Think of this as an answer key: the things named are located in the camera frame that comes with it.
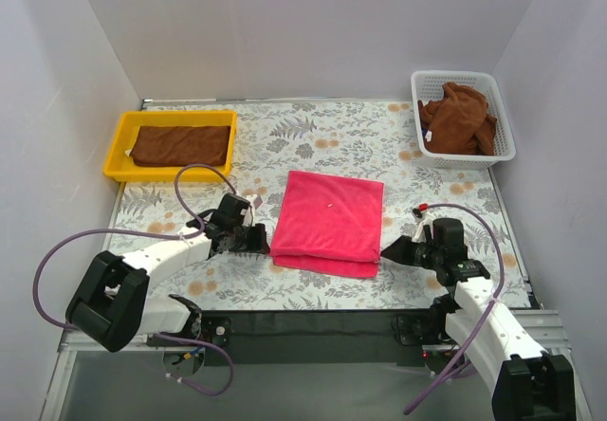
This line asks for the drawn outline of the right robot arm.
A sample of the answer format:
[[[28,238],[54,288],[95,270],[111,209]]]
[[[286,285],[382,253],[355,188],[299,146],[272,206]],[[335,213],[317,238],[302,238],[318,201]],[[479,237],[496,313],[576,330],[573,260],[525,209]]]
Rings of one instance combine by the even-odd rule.
[[[395,317],[404,344],[457,346],[438,375],[444,382],[472,366],[486,383],[497,420],[574,420],[574,370],[550,354],[501,303],[485,266],[468,255],[457,219],[420,221],[413,237],[401,236],[381,252],[391,262],[434,272],[447,294],[422,314]]]

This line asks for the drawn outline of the pink towel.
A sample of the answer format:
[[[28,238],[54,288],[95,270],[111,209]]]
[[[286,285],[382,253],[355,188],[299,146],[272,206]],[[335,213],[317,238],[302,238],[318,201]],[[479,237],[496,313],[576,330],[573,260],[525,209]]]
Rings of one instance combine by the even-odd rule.
[[[270,245],[273,263],[331,276],[376,277],[383,193],[377,181],[291,171]]]

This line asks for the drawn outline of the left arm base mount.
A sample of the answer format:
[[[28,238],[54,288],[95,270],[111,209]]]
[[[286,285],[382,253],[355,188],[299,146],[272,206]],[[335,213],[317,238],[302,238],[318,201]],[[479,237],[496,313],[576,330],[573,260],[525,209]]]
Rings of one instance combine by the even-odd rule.
[[[162,332],[162,335],[175,338],[177,342],[152,335],[146,339],[146,344],[152,347],[167,347],[185,344],[185,339],[196,339],[225,347],[230,341],[231,327],[230,317],[198,316],[193,320],[188,320],[182,330],[177,333]]]

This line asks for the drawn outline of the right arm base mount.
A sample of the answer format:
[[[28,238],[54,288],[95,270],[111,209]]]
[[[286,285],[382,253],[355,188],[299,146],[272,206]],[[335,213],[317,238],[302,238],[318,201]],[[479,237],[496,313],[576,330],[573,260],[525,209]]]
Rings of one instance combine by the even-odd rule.
[[[405,346],[453,345],[442,320],[428,313],[405,312],[392,320],[395,339]]]

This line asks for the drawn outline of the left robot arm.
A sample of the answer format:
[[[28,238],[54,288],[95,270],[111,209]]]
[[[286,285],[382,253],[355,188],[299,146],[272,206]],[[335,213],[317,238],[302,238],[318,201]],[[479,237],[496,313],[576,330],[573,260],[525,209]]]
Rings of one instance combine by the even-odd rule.
[[[65,318],[109,352],[137,335],[203,337],[203,311],[176,294],[153,299],[149,291],[189,265],[222,253],[268,254],[266,227],[255,219],[260,195],[227,193],[214,210],[188,222],[175,240],[116,255],[96,255],[72,297]]]

